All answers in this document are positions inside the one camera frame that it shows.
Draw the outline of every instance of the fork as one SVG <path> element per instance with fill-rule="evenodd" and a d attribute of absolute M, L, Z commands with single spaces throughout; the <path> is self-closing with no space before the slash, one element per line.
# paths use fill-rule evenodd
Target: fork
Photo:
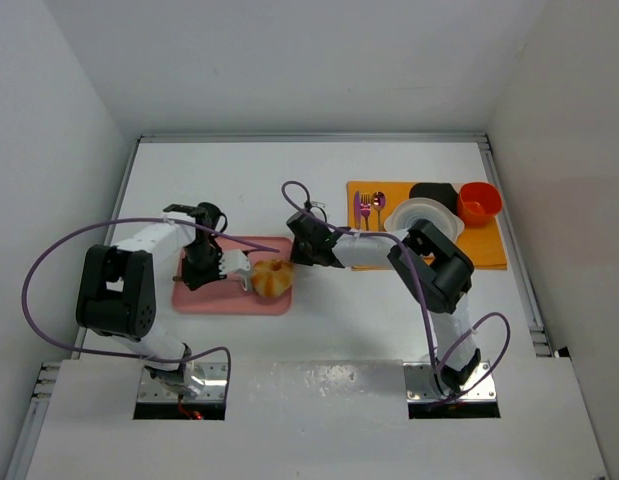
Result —
<path fill-rule="evenodd" d="M 360 214 L 365 219 L 365 228 L 369 231 L 369 215 L 371 215 L 371 194 L 360 194 Z"/>

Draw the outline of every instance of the wall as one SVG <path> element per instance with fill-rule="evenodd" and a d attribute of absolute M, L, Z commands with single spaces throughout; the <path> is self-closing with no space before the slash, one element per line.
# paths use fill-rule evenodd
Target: wall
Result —
<path fill-rule="evenodd" d="M 551 0 L 488 131 L 545 321 L 619 479 L 619 0 Z"/>
<path fill-rule="evenodd" d="M 546 0 L 45 0 L 125 131 L 483 130 Z"/>
<path fill-rule="evenodd" d="M 25 273 L 68 232 L 109 218 L 132 142 L 123 139 L 40 0 L 0 0 L 0 479 L 40 363 L 64 354 L 29 331 L 19 305 Z M 34 281 L 44 329 L 72 342 L 85 235 Z"/>

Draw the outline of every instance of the red bowl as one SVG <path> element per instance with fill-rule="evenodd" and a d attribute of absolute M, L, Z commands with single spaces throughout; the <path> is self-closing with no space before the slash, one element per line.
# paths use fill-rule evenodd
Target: red bowl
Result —
<path fill-rule="evenodd" d="M 466 183 L 458 195 L 458 216 L 469 226 L 488 223 L 502 210 L 502 197 L 490 183 Z"/>

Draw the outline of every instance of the pink cutting board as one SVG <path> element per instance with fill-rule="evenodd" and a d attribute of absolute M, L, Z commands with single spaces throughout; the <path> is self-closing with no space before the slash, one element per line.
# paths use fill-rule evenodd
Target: pink cutting board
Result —
<path fill-rule="evenodd" d="M 249 254 L 251 264 L 260 260 L 279 258 L 289 260 L 292 242 L 285 237 L 240 237 L 245 240 L 273 247 L 280 250 L 279 253 L 253 252 Z M 219 238 L 218 245 L 223 251 L 240 249 L 249 250 L 247 247 L 232 240 Z M 178 275 L 180 275 L 180 262 L 178 262 Z M 255 292 L 245 292 L 240 285 L 240 280 L 235 275 L 230 275 L 225 280 L 208 283 L 198 290 L 190 291 L 184 283 L 175 282 L 171 303 L 173 308 L 180 313 L 204 313 L 216 315 L 282 315 L 291 307 L 291 290 L 293 286 L 280 297 L 267 299 L 260 297 Z"/>

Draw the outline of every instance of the white bowl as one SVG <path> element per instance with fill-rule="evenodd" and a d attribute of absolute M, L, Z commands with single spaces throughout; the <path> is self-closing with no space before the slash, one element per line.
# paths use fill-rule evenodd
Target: white bowl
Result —
<path fill-rule="evenodd" d="M 462 220 L 456 217 L 442 203 L 430 198 L 410 198 L 396 207 L 385 220 L 385 230 L 395 232 L 410 228 L 420 219 L 429 220 L 438 230 L 455 242 L 465 229 Z"/>

